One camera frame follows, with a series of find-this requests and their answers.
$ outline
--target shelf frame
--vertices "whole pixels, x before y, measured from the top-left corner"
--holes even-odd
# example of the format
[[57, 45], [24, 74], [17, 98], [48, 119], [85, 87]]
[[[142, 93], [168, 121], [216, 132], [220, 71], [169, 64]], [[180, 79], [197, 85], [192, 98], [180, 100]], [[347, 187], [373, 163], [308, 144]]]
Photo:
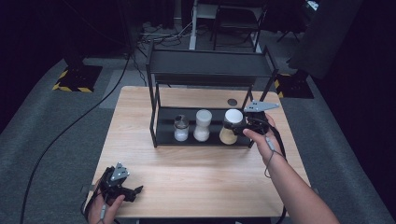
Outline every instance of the shelf frame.
[[[252, 89], [257, 78], [268, 78], [260, 101], [263, 101], [274, 83], [278, 68], [276, 61], [265, 46], [262, 53], [240, 53], [227, 51], [155, 49], [153, 42], [148, 49], [146, 62], [148, 90], [151, 101], [149, 130], [154, 147], [157, 146], [219, 146], [219, 130], [225, 111], [233, 108], [172, 107], [161, 103], [160, 85], [193, 85], [219, 87], [246, 87], [247, 95], [239, 108], [241, 112], [248, 100], [253, 100]], [[192, 136], [195, 128], [195, 114], [199, 109], [208, 109], [215, 114], [208, 141], [198, 142]], [[169, 113], [176, 113], [172, 118]], [[173, 133], [173, 123], [178, 112], [189, 114], [189, 138], [178, 142]], [[251, 147], [252, 142], [245, 136], [238, 136], [233, 146]]]

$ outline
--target jar lid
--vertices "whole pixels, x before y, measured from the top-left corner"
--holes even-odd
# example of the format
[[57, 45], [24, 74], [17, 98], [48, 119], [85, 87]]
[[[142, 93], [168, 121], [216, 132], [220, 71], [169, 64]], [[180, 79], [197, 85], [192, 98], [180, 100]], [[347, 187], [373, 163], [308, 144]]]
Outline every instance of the jar lid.
[[175, 117], [175, 127], [179, 129], [185, 129], [189, 127], [189, 120], [185, 115], [177, 115]]
[[227, 121], [234, 124], [241, 122], [243, 117], [244, 115], [242, 114], [242, 112], [237, 109], [229, 109], [227, 110], [227, 112], [225, 112], [225, 118], [227, 119]]
[[206, 109], [199, 110], [196, 116], [197, 120], [200, 120], [201, 122], [209, 122], [212, 120], [212, 113]]

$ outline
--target black cable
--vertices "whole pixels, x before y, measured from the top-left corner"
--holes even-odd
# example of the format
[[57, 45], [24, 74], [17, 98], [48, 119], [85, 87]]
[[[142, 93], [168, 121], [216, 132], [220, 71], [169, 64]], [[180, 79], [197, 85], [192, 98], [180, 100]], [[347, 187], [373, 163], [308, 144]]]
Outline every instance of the black cable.
[[142, 73], [142, 71], [139, 68], [139, 64], [137, 64], [136, 62], [136, 56], [134, 55], [134, 53], [132, 54], [132, 59], [134, 60], [134, 68], [139, 72], [139, 76], [140, 78], [143, 80], [143, 82], [145, 83], [145, 87], [147, 87], [148, 83], [146, 81], [146, 77], [145, 75]]
[[145, 52], [143, 52], [143, 50], [142, 50], [141, 48], [137, 47], [137, 49], [138, 49], [146, 58], [148, 57], [148, 55], [147, 55]]
[[[112, 37], [110, 37], [110, 36], [108, 36], [108, 35], [105, 35], [104, 33], [102, 33], [101, 31], [99, 31], [97, 28], [95, 28], [90, 22], [88, 22], [74, 7], [72, 7], [67, 1], [65, 1], [65, 0], [62, 0], [63, 2], [64, 2], [64, 4], [65, 5], [67, 5], [74, 13], [76, 13], [78, 16], [79, 16], [79, 18], [82, 20], [82, 21], [84, 21], [90, 28], [92, 28], [96, 33], [98, 33], [99, 35], [101, 35], [102, 37], [104, 37], [104, 38], [106, 38], [106, 39], [108, 39], [108, 40], [110, 40], [110, 41], [112, 41], [112, 42], [114, 42], [114, 43], [117, 43], [117, 44], [119, 44], [119, 45], [122, 45], [122, 46], [124, 46], [124, 47], [131, 47], [131, 46], [129, 46], [128, 44], [125, 44], [125, 43], [122, 43], [122, 42], [120, 42], [119, 40], [116, 40], [116, 39], [114, 39], [114, 38], [112, 38]], [[147, 37], [144, 37], [143, 38], [143, 40], [141, 40], [141, 41], [138, 41], [138, 43], [149, 43], [150, 41], [160, 41], [159, 43], [157, 43], [157, 44], [161, 44], [161, 45], [163, 45], [163, 46], [165, 46], [165, 47], [173, 47], [173, 46], [177, 46], [177, 45], [180, 45], [181, 44], [181, 41], [180, 41], [180, 38], [181, 37], [183, 37], [183, 33], [185, 33], [186, 32], [186, 30], [187, 30], [187, 28], [190, 26], [190, 24], [188, 25], [188, 26], [186, 26], [183, 30], [182, 30], [182, 32], [181, 33], [175, 33], [175, 34], [173, 34], [173, 35], [166, 35], [165, 37], [157, 37], [157, 38], [151, 38], [151, 39], [148, 39], [148, 36]], [[158, 27], [156, 27], [156, 29], [154, 30], [154, 31], [152, 31], [151, 33], [153, 34], [154, 32], [156, 32], [156, 31], [158, 31], [158, 30], [160, 30], [160, 29], [162, 29], [162, 27], [161, 26], [158, 26]], [[165, 42], [165, 41], [168, 41], [168, 42], [170, 42], [170, 41], [178, 41], [178, 43], [176, 43], [176, 44], [173, 44], [173, 45], [165, 45], [165, 44], [163, 44], [163, 42]]]
[[124, 13], [125, 9], [122, 9], [120, 0], [117, 1], [117, 7], [119, 9], [122, 33], [124, 35], [124, 41], [125, 41], [125, 43], [128, 43], [128, 44], [126, 44], [126, 46], [129, 48], [130, 52], [133, 52], [132, 40], [131, 40], [131, 37], [129, 37], [129, 33], [127, 32], [128, 28], [126, 26], [126, 18], [125, 18], [125, 13]]
[[262, 119], [255, 119], [255, 118], [249, 118], [250, 120], [258, 121], [259, 123], [264, 123], [268, 126], [269, 129], [274, 133], [274, 137], [276, 138], [276, 141], [279, 143], [280, 151], [283, 154], [283, 157], [286, 159], [286, 151], [285, 151], [285, 146], [283, 145], [282, 138], [280, 137], [280, 133], [277, 130], [276, 127], [272, 126], [268, 121], [262, 120]]
[[[102, 182], [102, 180], [103, 180], [103, 176], [100, 178], [100, 180], [99, 180], [99, 184]], [[99, 188], [100, 188], [100, 186], [99, 186], [99, 184], [98, 184], [98, 186], [96, 187], [96, 189], [93, 191], [93, 194], [92, 194], [92, 196], [91, 196], [91, 198], [90, 198], [90, 200], [88, 201], [88, 203], [87, 203], [87, 206], [85, 206], [85, 211], [88, 209], [88, 211], [90, 210], [90, 207], [91, 207], [91, 205], [92, 205], [92, 203], [93, 203], [93, 201], [95, 200], [95, 198], [98, 196], [98, 195], [100, 195], [100, 194], [98, 194], [97, 192], [99, 191]], [[89, 214], [89, 212], [85, 212], [84, 211], [84, 204], [85, 204], [85, 202], [87, 202], [87, 198], [84, 200], [84, 202], [82, 202], [82, 204], [81, 204], [81, 207], [79, 208], [79, 210], [80, 210], [80, 212], [81, 212], [81, 214], [85, 217], [85, 219], [88, 221], [88, 214]]]
[[141, 34], [141, 35], [145, 35], [145, 37], [143, 38], [144, 40], [147, 40], [149, 35], [153, 35], [155, 32], [157, 32], [157, 31], [162, 29], [161, 25], [159, 25], [159, 26], [156, 27], [156, 29], [154, 31], [151, 31], [151, 32], [148, 31], [148, 34], [146, 34], [146, 28], [143, 28], [144, 32], [143, 32], [143, 34]]
[[[174, 33], [174, 34], [172, 34], [172, 35], [166, 35], [166, 36], [163, 36], [163, 37], [155, 37], [155, 38], [151, 38], [151, 39], [148, 39], [148, 38], [143, 38], [142, 40], [140, 40], [140, 41], [138, 41], [137, 43], [138, 44], [149, 44], [151, 41], [154, 41], [154, 42], [158, 42], [158, 43], [155, 43], [156, 45], [163, 45], [163, 46], [165, 46], [165, 47], [173, 47], [173, 46], [177, 46], [177, 45], [180, 45], [181, 44], [181, 41], [180, 41], [180, 39], [181, 39], [181, 37], [184, 37], [184, 34], [188, 31], [188, 29], [187, 28], [189, 28], [190, 26], [192, 25], [192, 22], [190, 22], [187, 26], [185, 26], [180, 32], [178, 32], [178, 33]], [[178, 41], [178, 43], [177, 44], [174, 44], [174, 45], [164, 45], [163, 44], [163, 42], [173, 42], [173, 41]]]
[[268, 177], [268, 178], [271, 178], [271, 176], [268, 175], [268, 174], [269, 174], [268, 168], [270, 167], [271, 160], [272, 160], [272, 158], [274, 157], [275, 154], [277, 154], [278, 156], [281, 156], [283, 159], [286, 159], [286, 158], [285, 158], [282, 154], [280, 154], [279, 152], [277, 152], [277, 151], [272, 151], [271, 157], [270, 157], [270, 159], [268, 160], [267, 166], [265, 167], [265, 171], [264, 171], [264, 175], [265, 175], [266, 177]]
[[59, 133], [50, 143], [49, 145], [46, 147], [46, 149], [41, 153], [40, 157], [38, 158], [37, 162], [35, 163], [35, 167], [33, 168], [32, 173], [30, 174], [30, 178], [29, 178], [29, 182], [27, 184], [26, 187], [26, 191], [24, 194], [24, 198], [23, 198], [23, 204], [22, 204], [22, 210], [21, 210], [21, 217], [20, 217], [20, 223], [23, 223], [23, 217], [24, 217], [24, 212], [25, 212], [25, 207], [26, 207], [26, 203], [27, 203], [27, 197], [29, 195], [29, 190], [30, 187], [32, 185], [33, 182], [33, 178], [35, 176], [35, 171], [37, 170], [38, 164], [41, 162], [41, 160], [43, 159], [44, 155], [47, 153], [47, 151], [50, 149], [50, 147], [52, 147], [52, 145], [65, 133], [67, 132], [73, 125], [75, 125], [77, 122], [79, 122], [81, 119], [83, 119], [86, 115], [88, 115], [91, 111], [93, 111], [97, 106], [99, 106], [99, 104], [101, 104], [105, 99], [107, 99], [108, 96], [110, 96], [111, 93], [113, 93], [113, 91], [117, 88], [117, 86], [120, 84], [120, 81], [122, 80], [126, 68], [128, 66], [128, 62], [129, 62], [129, 58], [130, 58], [130, 54], [128, 56], [128, 60], [126, 61], [126, 64], [123, 68], [122, 74], [120, 76], [119, 81], [117, 82], [117, 84], [114, 86], [113, 90], [111, 90], [108, 95], [106, 95], [101, 101], [99, 101], [99, 103], [97, 103], [96, 105], [94, 105], [93, 107], [91, 107], [89, 110], [87, 110], [87, 112], [85, 112], [82, 116], [80, 116], [78, 119], [76, 119], [74, 122], [72, 122], [69, 126], [67, 126], [63, 131], [61, 131], [61, 133]]
[[285, 207], [285, 205], [283, 205], [282, 215], [280, 215], [280, 218], [276, 224], [282, 223], [283, 219], [285, 219], [285, 217], [286, 217], [286, 213], [287, 213], [286, 207]]

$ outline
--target gray carpet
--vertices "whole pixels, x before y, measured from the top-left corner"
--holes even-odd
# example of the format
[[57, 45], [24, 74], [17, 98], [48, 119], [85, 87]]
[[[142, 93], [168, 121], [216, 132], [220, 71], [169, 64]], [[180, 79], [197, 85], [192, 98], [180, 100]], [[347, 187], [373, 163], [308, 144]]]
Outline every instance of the gray carpet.
[[[199, 32], [197, 49], [210, 49], [210, 33], [205, 30]], [[260, 44], [270, 47], [280, 66], [280, 73], [292, 73], [286, 60], [297, 42], [291, 35], [276, 43], [280, 36], [263, 32]], [[189, 38], [186, 36], [180, 41], [178, 46], [159, 48], [187, 49]], [[97, 105], [113, 89], [125, 62], [124, 59], [86, 59], [85, 64], [104, 67], [93, 93], [52, 90], [66, 67], [64, 61], [55, 64], [36, 84], [0, 135], [0, 189], [3, 192], [0, 223], [19, 222], [23, 195], [39, 156], [62, 130]], [[144, 56], [138, 51], [136, 63], [146, 74]], [[283, 98], [281, 103], [312, 187], [319, 191], [341, 223], [394, 223], [315, 84], [310, 78], [307, 81], [315, 99]], [[79, 213], [85, 199], [80, 189], [92, 182], [123, 85], [144, 85], [132, 62], [112, 95], [49, 148], [35, 172], [24, 223], [85, 223]], [[121, 219], [120, 222], [135, 223], [135, 220]], [[287, 218], [285, 223], [290, 223], [290, 220]]]

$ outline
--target small glass bottle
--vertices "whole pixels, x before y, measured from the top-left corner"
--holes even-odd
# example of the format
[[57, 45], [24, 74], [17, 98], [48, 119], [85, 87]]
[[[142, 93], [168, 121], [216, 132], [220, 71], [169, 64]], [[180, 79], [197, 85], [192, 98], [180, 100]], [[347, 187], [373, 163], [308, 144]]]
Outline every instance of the small glass bottle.
[[175, 117], [175, 138], [179, 142], [186, 141], [189, 137], [189, 120], [184, 115]]
[[209, 138], [209, 125], [212, 120], [212, 113], [202, 109], [196, 114], [196, 126], [194, 130], [194, 138], [199, 142], [204, 142]]
[[237, 109], [229, 109], [225, 112], [224, 122], [230, 125], [224, 125], [220, 131], [220, 140], [226, 145], [232, 145], [238, 139], [238, 136], [233, 134], [233, 130], [229, 126], [233, 124], [240, 124], [244, 115]]

